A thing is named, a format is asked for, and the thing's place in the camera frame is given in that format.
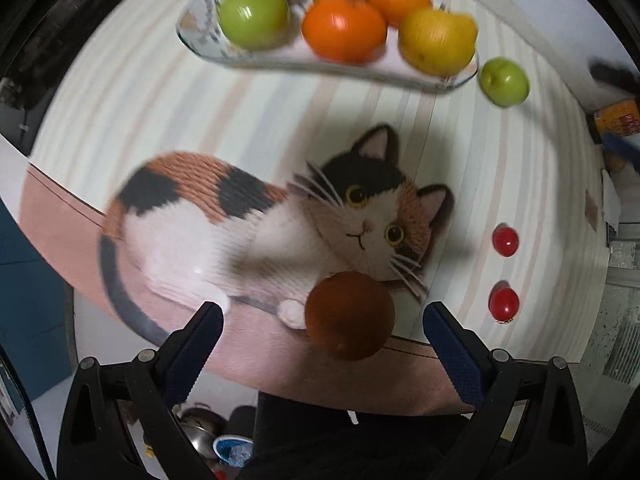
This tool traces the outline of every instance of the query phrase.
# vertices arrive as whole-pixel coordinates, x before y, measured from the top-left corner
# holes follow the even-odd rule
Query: black cable
[[[29,421],[29,426],[31,427],[31,433],[33,433],[33,439],[36,441],[38,453],[40,455],[40,459],[42,460],[44,471],[47,474],[47,479],[56,480],[56,474],[53,471],[49,453],[47,452],[47,447],[44,444],[44,438],[42,437],[42,432],[40,431],[40,425],[38,424],[36,413],[33,411],[33,406],[31,405],[31,401],[29,400],[27,391],[24,389],[24,385],[18,377],[14,365],[9,359],[9,356],[6,354],[2,343],[0,343],[0,365],[4,367],[9,380],[14,384],[15,389],[18,391],[18,395],[20,396],[20,400],[24,404],[24,411],[27,414],[27,420]]]

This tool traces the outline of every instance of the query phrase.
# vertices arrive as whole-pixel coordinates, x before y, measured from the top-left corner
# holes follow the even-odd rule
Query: screw
[[[511,359],[511,356],[507,353],[507,351],[506,350],[502,350],[501,348],[498,348],[498,349],[494,350],[493,352],[491,352],[491,355],[499,363],[505,363],[509,359]]]
[[[143,350],[138,354],[138,361],[141,363],[148,363],[156,356],[156,351],[148,348],[147,350]]]
[[[564,370],[566,368],[566,361],[563,358],[561,358],[560,356],[554,357],[553,359],[551,359],[551,362],[559,370]]]
[[[82,359],[82,361],[80,361],[80,367],[82,368],[82,370],[88,370],[93,365],[95,365],[95,359],[93,357],[85,357],[84,359]]]

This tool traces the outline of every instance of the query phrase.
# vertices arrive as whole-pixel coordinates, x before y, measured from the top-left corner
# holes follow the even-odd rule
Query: cat tail
[[[122,239],[124,217],[125,207],[118,198],[115,198],[107,211],[100,235],[99,260],[102,283],[120,319],[139,336],[160,346],[169,334],[149,319],[129,297],[118,270],[117,241]]]

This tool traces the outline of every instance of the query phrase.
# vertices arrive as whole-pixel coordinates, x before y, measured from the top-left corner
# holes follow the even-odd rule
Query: blue object
[[[243,467],[251,458],[254,443],[238,435],[220,435],[213,441],[213,451],[231,467]]]
[[[628,142],[628,140],[625,140],[623,137],[617,137],[613,134],[603,134],[602,145],[606,150],[631,162],[634,170],[640,173],[640,150],[638,150],[638,148],[636,148],[631,142]]]
[[[488,349],[473,332],[464,330],[440,301],[430,303],[424,308],[422,330],[462,402],[479,408],[484,402],[489,382],[487,375],[491,373],[487,359]],[[461,342],[462,337],[468,338],[467,343],[471,343],[471,348],[476,348],[475,353],[478,355],[472,356],[465,349]]]
[[[172,344],[179,347],[177,354],[161,371],[165,381],[162,399],[169,408],[187,400],[222,335],[224,320],[220,307],[206,301],[183,330],[173,332],[168,337],[168,348]]]

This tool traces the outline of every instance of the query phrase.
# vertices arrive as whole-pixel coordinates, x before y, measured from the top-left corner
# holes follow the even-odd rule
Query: cat face
[[[407,180],[395,131],[377,126],[349,152],[309,170],[312,177],[298,175],[294,184],[308,191],[308,211],[329,247],[379,281],[415,281],[413,271],[453,197],[444,185],[418,189]]]

